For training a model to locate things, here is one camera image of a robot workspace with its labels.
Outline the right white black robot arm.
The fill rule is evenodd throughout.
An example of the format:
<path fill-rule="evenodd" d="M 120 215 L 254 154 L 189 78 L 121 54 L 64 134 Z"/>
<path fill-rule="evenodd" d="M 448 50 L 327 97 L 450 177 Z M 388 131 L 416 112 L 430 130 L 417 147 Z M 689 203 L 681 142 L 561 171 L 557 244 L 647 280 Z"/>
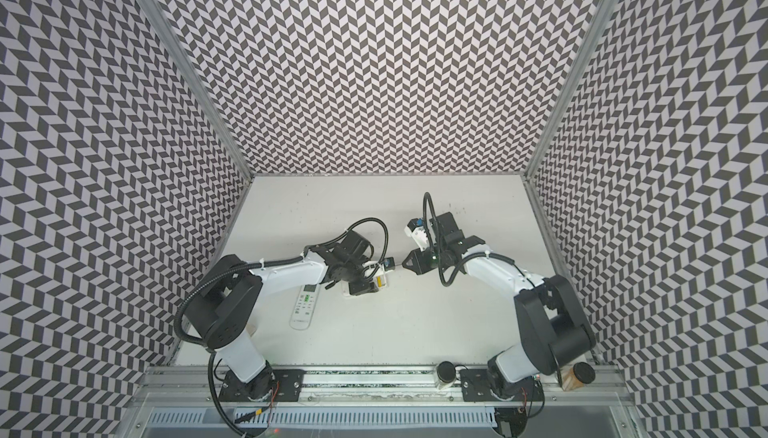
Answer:
<path fill-rule="evenodd" d="M 561 367 L 592 350 L 596 336 L 570 281 L 544 277 L 520 268 L 477 236 L 465 236 L 453 214 L 413 218 L 404 232 L 417 248 L 403 267 L 417 275 L 436 270 L 453 284 L 462 273 L 493 288 L 514 306 L 520 342 L 487 362 L 489 388 L 495 397 L 510 400 L 531 385 L 537 375 L 557 374 Z"/>

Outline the white remote with green buttons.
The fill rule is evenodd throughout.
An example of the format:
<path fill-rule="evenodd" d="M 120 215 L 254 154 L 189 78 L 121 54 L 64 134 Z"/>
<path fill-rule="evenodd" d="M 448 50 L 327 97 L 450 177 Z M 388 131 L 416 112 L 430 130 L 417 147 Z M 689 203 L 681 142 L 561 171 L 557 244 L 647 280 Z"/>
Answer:
<path fill-rule="evenodd" d="M 289 320 L 289 326 L 293 330 L 304 331 L 310 327 L 319 290 L 319 285 L 304 285 L 301 288 Z"/>

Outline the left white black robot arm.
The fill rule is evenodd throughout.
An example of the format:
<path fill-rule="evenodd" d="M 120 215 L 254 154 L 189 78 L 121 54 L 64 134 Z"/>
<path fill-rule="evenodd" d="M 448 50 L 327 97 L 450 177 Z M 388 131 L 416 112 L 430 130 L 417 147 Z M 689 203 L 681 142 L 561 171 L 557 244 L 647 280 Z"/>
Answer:
<path fill-rule="evenodd" d="M 220 359 L 249 400 L 274 392 L 276 379 L 253 334 L 253 310 L 259 300 L 283 291 L 339 282 L 371 289 L 373 245 L 355 231 L 310 245 L 298 256 L 246 262 L 234 254 L 221 258 L 183 299 L 173 332 L 183 342 L 203 347 Z"/>

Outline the white remote control handled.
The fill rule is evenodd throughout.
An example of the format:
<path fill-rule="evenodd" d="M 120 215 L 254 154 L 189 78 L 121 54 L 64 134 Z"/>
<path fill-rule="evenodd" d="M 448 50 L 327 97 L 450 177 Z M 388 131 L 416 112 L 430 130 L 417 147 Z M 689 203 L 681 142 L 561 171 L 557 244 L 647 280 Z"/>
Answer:
<path fill-rule="evenodd" d="M 371 279 L 362 279 L 344 283 L 342 285 L 342 294 L 344 297 L 358 297 L 366 294 L 377 293 L 382 288 L 386 288 L 387 286 L 387 275 L 379 274 Z"/>

